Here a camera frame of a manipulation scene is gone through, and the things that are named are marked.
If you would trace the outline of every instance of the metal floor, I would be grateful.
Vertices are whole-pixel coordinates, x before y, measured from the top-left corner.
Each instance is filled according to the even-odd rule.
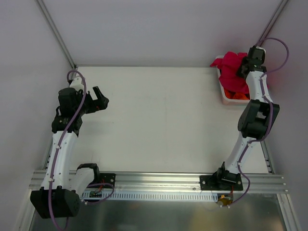
[[[277,196],[248,194],[230,209],[213,202],[106,201],[83,205],[67,231],[285,231]],[[64,227],[65,219],[59,219]],[[30,231],[56,230],[35,214]]]

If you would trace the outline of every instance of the orange object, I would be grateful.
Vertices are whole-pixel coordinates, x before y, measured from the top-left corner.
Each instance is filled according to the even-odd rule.
[[[241,92],[232,92],[224,88],[225,95],[228,99],[232,100],[249,100],[249,94],[244,94]]]

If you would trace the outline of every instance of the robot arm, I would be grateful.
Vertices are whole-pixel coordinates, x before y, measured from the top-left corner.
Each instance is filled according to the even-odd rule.
[[[69,88],[59,91],[60,106],[56,109],[56,116],[52,122],[52,149],[50,163],[53,163],[56,151],[58,157],[55,162],[53,176],[51,164],[41,184],[40,190],[32,191],[30,200],[42,218],[50,218],[48,206],[48,191],[52,181],[52,208],[55,218],[74,217],[80,206],[80,196],[91,182],[98,182],[100,172],[96,164],[82,164],[77,168],[76,175],[69,181],[69,166],[71,163],[72,149],[79,135],[82,125],[81,117],[84,114],[94,113],[107,108],[109,100],[103,96],[98,87],[94,87],[97,96],[93,100],[90,92],[86,92],[84,103],[75,120],[64,134],[61,146],[59,140],[80,105],[84,85],[82,78],[76,77],[69,81]]]
[[[250,102],[238,122],[239,137],[231,155],[212,176],[200,177],[202,190],[243,190],[239,166],[242,167],[257,142],[263,139],[275,122],[279,105],[272,103],[269,96],[264,63],[265,51],[253,46],[243,58],[237,75],[244,78],[249,87]],[[273,106],[270,114],[270,103]]]

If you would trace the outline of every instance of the black mounting bracket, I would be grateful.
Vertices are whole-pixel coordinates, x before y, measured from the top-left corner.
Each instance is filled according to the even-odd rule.
[[[109,183],[112,184],[113,187],[115,187],[115,183],[116,183],[116,174],[115,173],[100,173],[100,176],[98,178],[98,180],[94,180],[91,184],[98,184],[98,183]],[[103,186],[104,189],[111,189],[111,186],[108,185],[104,185]]]
[[[213,175],[200,176],[200,188],[202,191],[242,191],[243,183],[241,175],[230,173],[225,169],[225,162]]]

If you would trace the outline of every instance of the white bin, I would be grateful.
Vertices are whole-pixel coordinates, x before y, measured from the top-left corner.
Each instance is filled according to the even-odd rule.
[[[216,57],[216,59],[222,59],[224,57],[224,55],[219,55]],[[218,74],[218,79],[220,77],[220,70],[216,67],[217,69],[217,74]],[[220,81],[219,81],[219,85],[220,85],[220,91],[221,91],[221,99],[222,99],[222,103],[224,105],[232,105],[232,104],[236,104],[236,105],[246,105],[249,103],[249,100],[233,100],[233,99],[229,99],[227,98],[225,91],[223,89],[223,86],[221,85]]]

